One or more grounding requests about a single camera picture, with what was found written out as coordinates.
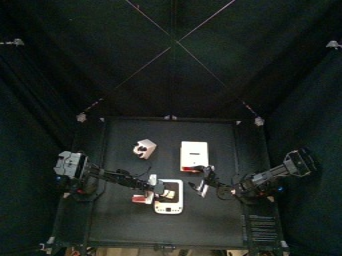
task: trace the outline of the red object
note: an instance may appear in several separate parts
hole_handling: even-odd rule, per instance
[[[183,172],[199,172],[197,170],[193,170],[192,167],[181,167]]]
[[[145,202],[145,197],[143,195],[141,196],[135,195],[132,197],[132,202],[133,203],[144,203]]]

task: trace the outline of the wire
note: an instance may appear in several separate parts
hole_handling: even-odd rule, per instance
[[[131,78],[156,60],[159,57],[171,49],[171,47],[167,47],[120,83],[113,87],[113,89],[105,94],[105,97],[108,96],[121,87],[121,85],[131,80]],[[81,113],[86,113],[101,101],[104,101],[104,97],[99,98],[89,107],[86,107]]]
[[[232,3],[235,0],[229,1],[180,39],[179,42],[188,37]]]
[[[125,0],[125,2],[133,7],[133,9],[151,21],[151,23],[169,36],[167,31],[157,25],[157,23],[147,16],[147,14],[140,10],[139,7],[136,7],[131,1]]]
[[[144,171],[141,174],[135,174],[135,175],[133,175],[135,178],[139,178],[139,177],[141,177],[143,175],[145,175],[145,174],[149,173],[149,171],[151,171],[151,169],[152,169],[152,163],[151,163],[149,159],[147,160],[147,164],[149,164],[149,166],[148,166],[148,168],[147,168],[147,171]]]
[[[188,55],[193,58],[193,60],[200,64],[200,66],[207,70],[207,72],[211,74],[211,76],[216,79],[216,81],[220,83],[220,85],[229,90],[231,95],[233,98],[241,103],[241,105],[249,110],[252,115],[255,117],[259,117],[257,113],[252,110],[249,105],[243,101],[243,99],[233,93],[232,87],[227,86],[225,83],[219,79],[219,77],[215,75],[215,73],[208,69],[208,67],[203,64],[203,62],[196,58],[196,56],[189,52],[189,50],[185,48],[185,46],[180,43],[180,41],[176,41],[177,45],[183,48],[183,50],[188,53]]]

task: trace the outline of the black curtain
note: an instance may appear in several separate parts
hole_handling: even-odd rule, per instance
[[[17,38],[0,13],[2,41]],[[76,119],[38,72],[26,46],[0,45],[0,254],[21,255],[52,231],[57,154],[70,148]]]
[[[274,164],[295,148],[308,147],[319,170],[287,178],[280,215],[294,255],[342,253],[342,51],[331,49],[268,118]]]

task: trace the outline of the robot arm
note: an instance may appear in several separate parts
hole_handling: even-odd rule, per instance
[[[204,173],[204,177],[199,186],[189,183],[192,189],[197,191],[197,194],[204,197],[208,186],[220,188],[228,187],[228,191],[233,196],[237,197],[243,202],[247,198],[256,198],[263,195],[268,195],[270,189],[265,184],[272,183],[278,178],[284,176],[303,177],[314,171],[315,163],[306,149],[291,151],[283,160],[283,163],[272,169],[249,175],[239,183],[231,186],[224,185],[219,182],[216,174],[213,172],[213,166],[195,166],[196,170]]]
[[[145,193],[144,197],[148,197],[148,200],[137,200],[137,197],[139,199],[143,198],[140,196],[135,196],[132,199],[133,202],[144,202],[149,204],[153,196],[172,198],[175,195],[173,191],[165,190],[164,184],[156,179],[155,174],[152,174],[148,181],[145,181],[133,177],[125,170],[104,170],[88,162],[88,157],[82,153],[72,153],[69,151],[61,152],[58,154],[57,164],[53,169],[57,174],[57,178],[60,180],[66,179],[62,186],[64,189],[70,193],[92,193],[93,189],[86,189],[86,187],[89,180],[93,179],[94,181],[104,180],[124,187],[143,191]]]

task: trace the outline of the white box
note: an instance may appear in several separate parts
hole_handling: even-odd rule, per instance
[[[208,166],[208,144],[207,142],[181,141],[180,145],[180,171],[197,172],[191,167]]]
[[[156,144],[145,139],[136,142],[133,147],[133,153],[137,155],[139,158],[148,159],[149,155],[155,151]]]

